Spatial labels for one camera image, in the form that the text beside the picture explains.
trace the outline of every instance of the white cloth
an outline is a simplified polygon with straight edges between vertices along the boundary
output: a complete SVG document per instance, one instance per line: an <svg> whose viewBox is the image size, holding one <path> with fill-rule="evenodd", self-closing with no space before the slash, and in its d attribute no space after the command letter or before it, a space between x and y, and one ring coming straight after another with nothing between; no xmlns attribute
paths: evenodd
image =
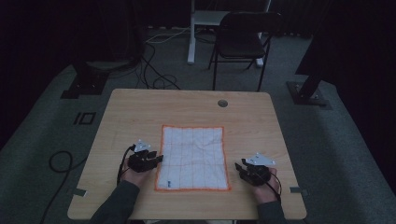
<svg viewBox="0 0 396 224"><path fill-rule="evenodd" d="M230 189L222 137L222 127L163 126L163 162L156 189Z"/></svg>

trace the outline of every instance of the sleeve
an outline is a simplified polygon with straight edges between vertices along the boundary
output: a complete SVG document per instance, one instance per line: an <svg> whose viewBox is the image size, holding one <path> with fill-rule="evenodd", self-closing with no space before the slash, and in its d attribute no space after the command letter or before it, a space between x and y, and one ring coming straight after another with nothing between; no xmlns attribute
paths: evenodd
<svg viewBox="0 0 396 224"><path fill-rule="evenodd" d="M257 206L259 221L266 224L287 224L280 202L261 203Z"/></svg>
<svg viewBox="0 0 396 224"><path fill-rule="evenodd" d="M122 180L93 214L90 223L124 223L134 211L134 203L139 191L136 185Z"/></svg>

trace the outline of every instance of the chair backrest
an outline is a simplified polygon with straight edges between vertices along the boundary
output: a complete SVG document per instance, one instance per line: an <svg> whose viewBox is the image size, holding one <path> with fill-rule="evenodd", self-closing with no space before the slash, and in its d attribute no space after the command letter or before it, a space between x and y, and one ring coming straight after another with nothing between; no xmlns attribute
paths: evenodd
<svg viewBox="0 0 396 224"><path fill-rule="evenodd" d="M276 34L283 18L276 12L229 12L220 22L220 30L235 30L247 33L265 32Z"/></svg>

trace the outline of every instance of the orange-trimmed cloth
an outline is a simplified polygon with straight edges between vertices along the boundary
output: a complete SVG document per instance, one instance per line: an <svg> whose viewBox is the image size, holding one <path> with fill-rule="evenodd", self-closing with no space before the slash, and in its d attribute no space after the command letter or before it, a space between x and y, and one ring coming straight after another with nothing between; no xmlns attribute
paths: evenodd
<svg viewBox="0 0 396 224"><path fill-rule="evenodd" d="M223 128L163 126L156 190L230 190Z"/></svg>

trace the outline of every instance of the table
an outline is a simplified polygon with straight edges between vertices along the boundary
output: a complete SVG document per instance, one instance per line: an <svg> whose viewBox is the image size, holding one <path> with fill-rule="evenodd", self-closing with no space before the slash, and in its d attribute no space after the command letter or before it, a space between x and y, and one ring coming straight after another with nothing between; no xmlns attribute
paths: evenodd
<svg viewBox="0 0 396 224"><path fill-rule="evenodd" d="M271 0L266 2L263 6L264 11L268 11L271 4ZM191 22L190 22L190 44L189 44L189 55L187 59L188 64L194 64L195 62L195 25L220 25L221 19L229 11L206 11L206 10L195 10L195 0L191 0ZM262 59L257 59L256 64L261 67Z"/></svg>
<svg viewBox="0 0 396 224"><path fill-rule="evenodd" d="M228 105L220 107L219 100ZM89 219L116 187L125 149L143 139L160 150L164 124L181 127L224 127L224 150L232 190L163 192L154 190L151 173L138 196L133 219L256 219L256 203L234 163L256 152L276 161L286 218L306 216L298 183L271 97L265 92L114 90L86 161L68 215Z"/></svg>

